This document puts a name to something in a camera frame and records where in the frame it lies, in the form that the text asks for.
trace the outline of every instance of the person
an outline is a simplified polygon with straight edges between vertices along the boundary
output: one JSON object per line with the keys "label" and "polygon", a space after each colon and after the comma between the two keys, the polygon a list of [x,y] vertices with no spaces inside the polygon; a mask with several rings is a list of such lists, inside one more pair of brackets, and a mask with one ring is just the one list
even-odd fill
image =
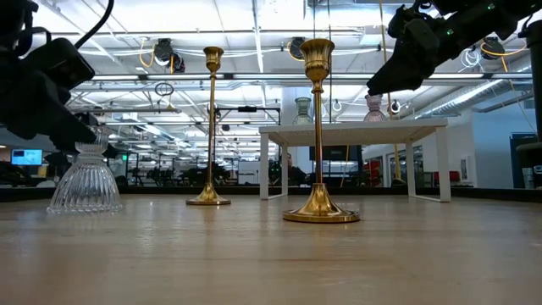
{"label": "person", "polygon": [[305,174],[300,168],[293,166],[291,154],[288,152],[288,185],[300,186],[307,180]]}

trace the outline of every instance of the desk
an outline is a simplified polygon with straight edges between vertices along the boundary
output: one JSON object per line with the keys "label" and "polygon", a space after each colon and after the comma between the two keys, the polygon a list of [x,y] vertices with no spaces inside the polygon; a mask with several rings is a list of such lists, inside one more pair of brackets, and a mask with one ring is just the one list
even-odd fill
{"label": "desk", "polygon": [[[343,124],[325,124],[322,126],[322,143],[325,146],[338,145],[372,145],[372,144],[406,144],[406,176],[408,180],[408,196],[416,195],[414,179],[414,152],[412,144],[424,137],[436,133],[437,157],[440,173],[440,199],[422,197],[423,199],[449,202],[450,165],[448,164],[448,140],[446,134],[447,119],[407,119],[385,122],[359,122]],[[268,184],[269,141],[282,147],[309,147],[315,145],[314,125],[283,125],[260,127],[262,140],[260,146],[260,197],[273,199],[288,195],[288,183],[282,184],[282,193],[270,197]],[[282,158],[282,168],[288,168],[288,159]],[[282,171],[282,181],[288,181],[288,171]]]}

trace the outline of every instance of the ceiling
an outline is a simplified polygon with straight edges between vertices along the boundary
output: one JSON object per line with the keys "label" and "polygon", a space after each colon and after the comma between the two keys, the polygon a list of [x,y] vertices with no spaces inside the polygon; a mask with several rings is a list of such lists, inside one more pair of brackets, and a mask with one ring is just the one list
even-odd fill
{"label": "ceiling", "polygon": [[[98,34],[87,42],[81,52],[100,75],[125,74],[163,74],[164,67],[151,62],[152,45],[158,38],[171,38],[173,46],[185,60],[186,73],[208,73],[202,49],[208,46],[221,47],[226,51],[222,59],[220,73],[302,73],[303,62],[282,52],[292,37],[303,36],[307,39],[329,37],[335,43],[333,56],[333,73],[371,73],[377,71],[384,63],[384,53],[379,52],[382,43],[379,1],[378,0],[331,0],[330,14],[327,1],[316,1],[315,19],[311,5],[305,6],[301,0],[117,0],[113,14]],[[412,1],[384,1],[384,23],[395,13],[395,10]],[[42,1],[34,24],[49,29],[54,37],[63,36],[76,42],[81,32],[86,32],[99,20],[107,0],[62,0],[56,4]],[[34,47],[45,42],[44,36],[37,36]],[[393,50],[395,40],[386,35],[385,44],[389,51]],[[524,47],[524,41],[512,36],[503,42],[508,52]],[[143,52],[141,62],[139,53]],[[466,65],[465,54],[456,60],[442,64],[437,72],[462,73],[480,71],[499,71],[501,61],[479,60],[472,66]],[[528,56],[528,51],[508,57],[509,69],[520,69],[516,64]],[[171,84],[181,87],[170,97],[160,97],[154,92],[155,83],[134,82],[132,89],[102,90],[104,86],[116,87],[122,84],[114,82],[89,83],[85,88],[92,90],[76,90],[74,100],[69,107],[76,110],[82,108],[126,108],[149,109],[165,108],[171,105],[182,114],[177,113],[139,113],[132,119],[140,122],[187,122],[205,121],[206,107],[210,91],[207,80],[172,81]],[[254,81],[219,81],[216,101],[219,107],[237,107],[243,105],[280,107],[282,103],[293,103],[283,100],[283,87],[293,86],[288,83],[268,83]],[[301,85],[310,86],[306,81]],[[422,109],[430,103],[458,89],[453,84],[440,86],[422,86],[416,91],[400,91],[391,94],[411,109]],[[336,111],[334,120],[362,120],[368,112],[364,96],[367,88],[363,84],[333,85],[333,100],[341,106]],[[329,86],[324,88],[324,100],[329,99]],[[386,110],[387,98],[382,110]],[[226,120],[266,121],[274,124],[276,114],[258,112],[255,114],[232,112]],[[117,121],[111,114],[101,117],[102,121]],[[205,141],[205,126],[157,126],[160,130],[183,141]],[[257,125],[231,126],[230,131],[223,134],[257,134]],[[134,132],[130,126],[116,127],[118,136],[125,140],[141,140],[143,135]],[[158,144],[153,148],[165,149]]]}

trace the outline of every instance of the wooden table surface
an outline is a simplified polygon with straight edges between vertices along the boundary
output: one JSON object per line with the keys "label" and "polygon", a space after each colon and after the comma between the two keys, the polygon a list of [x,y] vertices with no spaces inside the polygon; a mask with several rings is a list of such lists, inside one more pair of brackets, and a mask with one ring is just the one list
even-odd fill
{"label": "wooden table surface", "polygon": [[362,222],[124,196],[117,214],[0,204],[0,304],[542,304],[542,204],[334,197]]}

